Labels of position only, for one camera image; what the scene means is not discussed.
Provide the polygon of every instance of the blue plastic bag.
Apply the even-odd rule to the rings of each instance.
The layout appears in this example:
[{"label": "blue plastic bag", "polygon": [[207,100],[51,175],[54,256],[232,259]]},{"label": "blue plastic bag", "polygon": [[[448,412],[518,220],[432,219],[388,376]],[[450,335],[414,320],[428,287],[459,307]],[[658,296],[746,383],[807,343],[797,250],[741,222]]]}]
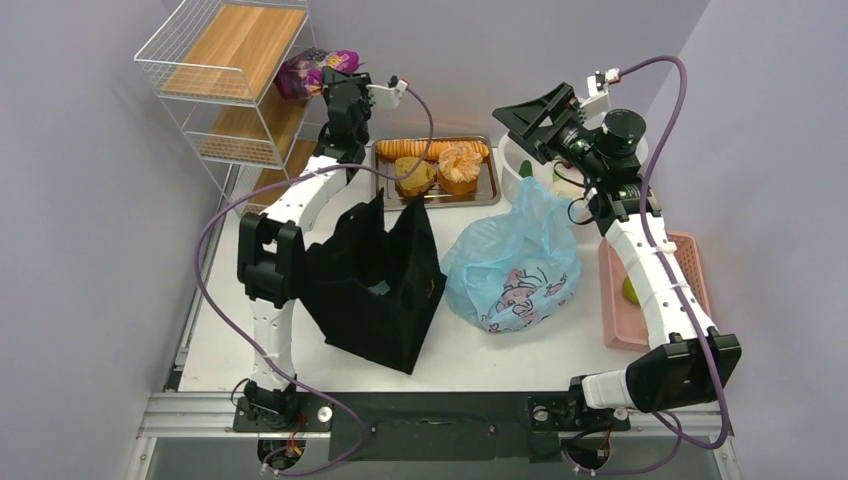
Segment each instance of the blue plastic bag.
[{"label": "blue plastic bag", "polygon": [[484,330],[516,332],[564,305],[583,272],[569,203],[525,178],[509,213],[469,225],[441,264],[450,309]]}]

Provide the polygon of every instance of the pastry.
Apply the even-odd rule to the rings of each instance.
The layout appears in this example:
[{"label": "pastry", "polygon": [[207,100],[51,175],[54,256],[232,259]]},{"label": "pastry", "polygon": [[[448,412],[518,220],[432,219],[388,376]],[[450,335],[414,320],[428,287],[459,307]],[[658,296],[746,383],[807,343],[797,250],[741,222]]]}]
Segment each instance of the pastry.
[{"label": "pastry", "polygon": [[[395,161],[395,176],[406,175],[418,163],[419,157],[402,157]],[[436,183],[436,168],[421,162],[415,172],[401,181],[395,181],[395,190],[404,197],[414,197],[426,192]]]},{"label": "pastry", "polygon": [[477,190],[483,156],[467,144],[445,149],[439,155],[439,186],[448,193],[465,195]]},{"label": "pastry", "polygon": [[[489,156],[489,147],[487,147],[483,142],[475,142],[471,140],[436,140],[432,145],[430,145],[430,150],[427,151],[426,159],[431,162],[435,162],[439,159],[439,155],[441,155],[445,149],[457,145],[467,145],[474,151],[480,153],[483,157]],[[383,140],[377,142],[377,153],[381,157],[390,160],[401,157],[420,157],[421,153],[424,151],[424,147],[426,146],[427,140]]]}]

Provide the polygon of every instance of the white table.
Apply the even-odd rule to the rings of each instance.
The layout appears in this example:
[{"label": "white table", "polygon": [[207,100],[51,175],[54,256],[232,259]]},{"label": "white table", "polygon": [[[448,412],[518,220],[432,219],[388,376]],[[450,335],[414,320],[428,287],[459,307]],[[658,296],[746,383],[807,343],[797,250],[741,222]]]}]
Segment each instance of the white table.
[{"label": "white table", "polygon": [[[342,212],[370,200],[371,181],[368,174],[358,173],[318,216],[314,229],[306,234],[307,244],[325,241]],[[470,222],[510,208],[511,204],[501,199],[487,207],[429,209],[440,257]],[[394,225],[399,214],[386,213],[387,228]],[[574,376],[622,368],[639,354],[604,346],[597,255],[600,236],[594,225],[575,227],[574,232],[583,259],[583,277],[573,300],[541,324],[505,334],[487,333],[466,323],[443,300],[412,375],[326,345],[320,330],[298,302],[293,324],[298,378],[331,392],[553,391],[567,389]],[[209,291],[225,312],[251,332],[250,308],[244,288],[236,279],[237,242],[238,218],[231,214],[221,233]],[[228,392],[249,376],[252,364],[250,346],[204,303],[179,390]]]}]

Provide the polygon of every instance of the pink basket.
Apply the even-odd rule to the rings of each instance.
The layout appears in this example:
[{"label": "pink basket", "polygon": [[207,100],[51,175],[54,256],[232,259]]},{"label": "pink basket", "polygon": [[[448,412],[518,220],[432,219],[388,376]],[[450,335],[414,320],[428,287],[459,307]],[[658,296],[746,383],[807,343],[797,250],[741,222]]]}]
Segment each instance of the pink basket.
[{"label": "pink basket", "polygon": [[[692,288],[695,299],[710,314],[710,302],[698,258],[695,238],[680,232],[669,232],[669,240],[677,244],[674,256],[683,270],[686,283]],[[624,264],[606,240],[598,247],[601,263],[601,308],[604,316],[604,343],[609,348],[647,352],[648,327],[642,309],[633,305],[621,293],[621,284],[627,277]]]}]

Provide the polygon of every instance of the black tote bag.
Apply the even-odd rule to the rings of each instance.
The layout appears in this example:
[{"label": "black tote bag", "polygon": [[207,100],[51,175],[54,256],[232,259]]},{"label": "black tote bag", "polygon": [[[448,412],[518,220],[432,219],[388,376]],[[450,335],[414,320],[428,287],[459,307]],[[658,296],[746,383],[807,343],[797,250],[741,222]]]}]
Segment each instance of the black tote bag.
[{"label": "black tote bag", "polygon": [[384,228],[382,195],[343,214],[307,250],[298,297],[328,344],[411,374],[446,277],[422,196]]}]

